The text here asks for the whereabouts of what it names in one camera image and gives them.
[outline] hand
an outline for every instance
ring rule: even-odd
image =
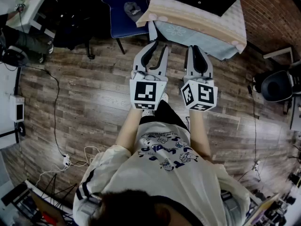
[[[22,13],[25,9],[25,4],[17,4],[15,7],[15,11],[18,11],[19,13]]]

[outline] sneaker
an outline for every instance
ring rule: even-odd
[[[167,93],[163,93],[162,97],[161,97],[161,100],[164,100],[166,103],[168,103],[168,95]]]
[[[53,50],[54,50],[53,43],[50,43],[50,49],[48,50],[48,53],[49,53],[49,54],[52,54],[52,53],[53,53]]]
[[[151,111],[151,110],[144,110],[142,112],[142,117],[144,117],[144,116],[152,116],[152,115],[154,115],[154,111]]]
[[[39,58],[39,63],[42,64],[45,61],[45,55],[42,55],[41,58]]]

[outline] red brick wall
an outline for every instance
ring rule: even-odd
[[[264,52],[293,45],[301,55],[301,12],[293,0],[241,0],[247,40]]]

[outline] laminate flooring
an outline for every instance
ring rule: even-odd
[[[144,37],[131,37],[121,39],[121,42],[125,55],[114,39],[93,39],[91,47],[96,55],[94,60],[87,58],[84,46],[77,46],[72,51],[55,48],[44,65],[30,64],[49,70],[60,83],[56,105],[57,142],[73,163],[86,160],[86,146],[96,146],[104,151],[113,145],[130,108],[129,79],[133,59],[147,45],[147,41]],[[150,60],[151,65],[157,63],[159,50],[164,44],[160,42]],[[189,112],[179,95],[179,86],[184,76],[187,47],[172,42],[167,44],[170,54],[166,92],[171,107],[186,123],[185,117]],[[286,125],[289,119],[283,115],[283,105],[268,103],[260,94],[253,93],[253,111],[253,99],[247,90],[252,77],[271,69],[271,64],[249,47],[231,59],[219,61],[210,56],[210,60],[214,65],[218,102],[213,110],[204,113],[204,118],[213,160],[223,163],[228,173],[239,179],[252,168],[256,156],[261,159],[260,175],[249,171],[240,182],[249,190],[262,190],[266,196],[287,192],[291,187],[287,177],[298,166],[295,159],[288,159],[287,156],[297,156],[298,150],[292,143],[295,143],[298,135]],[[50,170],[52,164],[63,168],[62,156],[54,137],[56,81],[43,71],[23,68],[19,93],[25,97],[27,134],[19,145],[1,150],[14,185],[27,178],[36,183],[39,175]],[[87,148],[86,152],[90,160],[97,150]],[[86,169],[87,166],[72,166],[58,172],[56,189],[79,184]],[[38,187],[44,189],[53,175],[44,174]],[[66,202],[71,203],[74,194],[75,190],[66,198]]]

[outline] power strip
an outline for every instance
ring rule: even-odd
[[[65,167],[70,166],[70,156],[68,154],[64,155],[63,164],[64,164]]]
[[[259,164],[260,164],[261,160],[257,160],[257,162],[254,164],[253,168],[252,168],[252,171],[258,171],[258,168],[259,168]]]

